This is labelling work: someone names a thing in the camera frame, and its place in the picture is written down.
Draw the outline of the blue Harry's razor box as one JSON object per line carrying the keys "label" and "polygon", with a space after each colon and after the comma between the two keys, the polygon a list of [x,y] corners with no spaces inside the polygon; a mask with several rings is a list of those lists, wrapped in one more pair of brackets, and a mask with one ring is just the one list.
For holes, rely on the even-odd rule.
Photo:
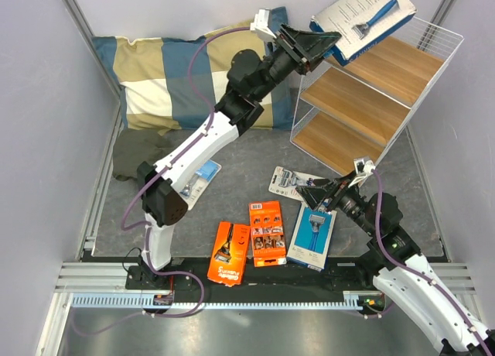
{"label": "blue Harry's razor box", "polygon": [[287,259],[317,272],[324,270],[335,220],[336,211],[313,211],[301,203]]}

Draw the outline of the white blue razor box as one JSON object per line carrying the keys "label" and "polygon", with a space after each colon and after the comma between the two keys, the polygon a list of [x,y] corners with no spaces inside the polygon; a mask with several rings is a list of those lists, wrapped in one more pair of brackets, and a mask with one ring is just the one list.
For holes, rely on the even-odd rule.
{"label": "white blue razor box", "polygon": [[410,0],[338,0],[314,15],[313,32],[338,32],[328,52],[346,66],[409,22],[417,9]]}

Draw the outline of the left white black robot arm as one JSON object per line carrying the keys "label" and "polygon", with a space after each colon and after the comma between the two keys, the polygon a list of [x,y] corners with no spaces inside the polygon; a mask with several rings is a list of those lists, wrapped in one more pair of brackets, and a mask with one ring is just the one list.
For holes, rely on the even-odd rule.
{"label": "left white black robot arm", "polygon": [[169,282],[175,226],[188,211],[180,191],[214,154],[243,135],[263,113],[262,100],[291,73],[314,71],[341,39],[338,32],[307,32],[281,25],[267,56],[250,49],[237,52],[227,72],[224,95],[205,122],[179,147],[155,164],[138,168],[139,193],[145,212],[147,265],[142,278],[153,289]]}

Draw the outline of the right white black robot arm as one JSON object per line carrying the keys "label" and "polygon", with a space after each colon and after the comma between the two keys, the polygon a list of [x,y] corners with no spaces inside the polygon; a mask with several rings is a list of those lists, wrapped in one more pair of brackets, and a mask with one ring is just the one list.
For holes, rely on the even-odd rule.
{"label": "right white black robot arm", "polygon": [[296,192],[313,210],[342,211],[370,240],[354,269],[356,284],[376,288],[422,331],[440,355],[492,355],[494,331],[452,294],[400,225],[396,197],[379,190],[360,195],[350,176],[317,179]]}

